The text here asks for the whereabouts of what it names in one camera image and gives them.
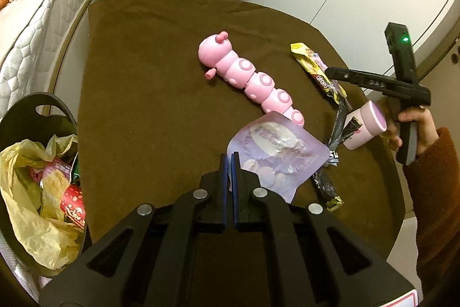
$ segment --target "human hand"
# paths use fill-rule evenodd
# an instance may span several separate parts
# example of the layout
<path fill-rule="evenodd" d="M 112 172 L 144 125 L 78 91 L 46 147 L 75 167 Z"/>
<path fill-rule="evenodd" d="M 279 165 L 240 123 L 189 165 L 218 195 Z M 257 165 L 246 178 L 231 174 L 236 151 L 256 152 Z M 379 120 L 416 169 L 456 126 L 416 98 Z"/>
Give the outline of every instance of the human hand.
<path fill-rule="evenodd" d="M 382 134 L 389 141 L 390 148 L 397 151 L 402 146 L 402 140 L 397 134 L 397 126 L 393 119 L 388 98 L 379 102 L 379 107 L 385 115 L 386 131 Z M 423 154 L 439 138 L 431 112 L 426 108 L 410 107 L 398 115 L 401 122 L 416 121 L 418 123 L 418 140 L 416 155 Z"/>

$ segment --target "yellow plastic bag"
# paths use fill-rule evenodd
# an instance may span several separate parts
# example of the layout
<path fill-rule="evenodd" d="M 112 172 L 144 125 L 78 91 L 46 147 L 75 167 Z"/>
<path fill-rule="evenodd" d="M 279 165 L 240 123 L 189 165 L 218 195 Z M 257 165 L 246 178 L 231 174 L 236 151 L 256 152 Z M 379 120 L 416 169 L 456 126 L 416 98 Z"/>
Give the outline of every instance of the yellow plastic bag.
<path fill-rule="evenodd" d="M 49 269 L 59 269 L 75 260 L 80 249 L 82 229 L 64 222 L 64 215 L 57 215 L 60 197 L 56 195 L 66 189 L 62 179 L 53 179 L 43 186 L 43 196 L 50 197 L 51 217 L 40 216 L 36 203 L 33 203 L 19 181 L 15 169 L 26 166 L 44 168 L 46 161 L 64 155 L 74 142 L 77 143 L 76 135 L 53 136 L 46 149 L 38 142 L 24 140 L 0 152 L 0 192 L 14 234 L 35 261 Z"/>

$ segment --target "pink caterpillar toy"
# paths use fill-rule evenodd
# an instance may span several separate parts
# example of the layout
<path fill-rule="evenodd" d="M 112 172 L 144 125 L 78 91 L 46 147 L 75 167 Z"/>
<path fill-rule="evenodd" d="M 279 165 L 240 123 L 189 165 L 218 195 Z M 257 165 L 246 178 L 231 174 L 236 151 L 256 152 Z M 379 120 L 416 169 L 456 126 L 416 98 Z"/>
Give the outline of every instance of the pink caterpillar toy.
<path fill-rule="evenodd" d="M 291 96 L 282 89 L 275 89 L 275 82 L 266 73 L 256 72 L 249 60 L 240 58 L 233 51 L 228 33 L 221 32 L 200 43 L 200 62 L 210 68 L 205 77 L 211 80 L 216 73 L 230 85 L 244 89 L 248 98 L 262 106 L 265 113 L 276 111 L 299 126 L 304 126 L 300 111 L 292 108 Z"/>

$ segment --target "white label with red border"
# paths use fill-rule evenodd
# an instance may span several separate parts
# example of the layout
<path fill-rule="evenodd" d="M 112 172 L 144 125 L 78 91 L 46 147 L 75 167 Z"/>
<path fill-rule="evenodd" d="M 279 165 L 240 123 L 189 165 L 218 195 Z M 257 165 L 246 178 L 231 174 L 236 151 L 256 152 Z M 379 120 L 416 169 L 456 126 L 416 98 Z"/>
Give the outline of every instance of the white label with red border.
<path fill-rule="evenodd" d="M 412 290 L 410 293 L 395 299 L 392 302 L 383 304 L 380 307 L 416 307 L 419 304 L 417 290 Z"/>

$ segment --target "pink circle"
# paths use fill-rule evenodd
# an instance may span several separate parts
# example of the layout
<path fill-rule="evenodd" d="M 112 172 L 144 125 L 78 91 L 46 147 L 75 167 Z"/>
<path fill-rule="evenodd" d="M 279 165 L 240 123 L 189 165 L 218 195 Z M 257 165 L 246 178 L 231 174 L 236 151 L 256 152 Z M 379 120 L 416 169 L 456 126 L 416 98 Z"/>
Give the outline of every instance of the pink circle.
<path fill-rule="evenodd" d="M 288 103 L 291 100 L 291 97 L 285 91 L 280 91 L 278 93 L 278 99 L 282 103 Z"/>
<path fill-rule="evenodd" d="M 260 75 L 260 83 L 263 86 L 270 86 L 272 82 L 273 82 L 273 80 L 271 79 L 271 77 L 268 74 L 262 73 Z"/>
<path fill-rule="evenodd" d="M 300 111 L 294 110 L 291 114 L 291 119 L 294 123 L 300 124 L 304 120 L 304 117 Z"/>
<path fill-rule="evenodd" d="M 239 65 L 243 71 L 250 71 L 252 69 L 252 63 L 246 59 L 241 59 Z"/>

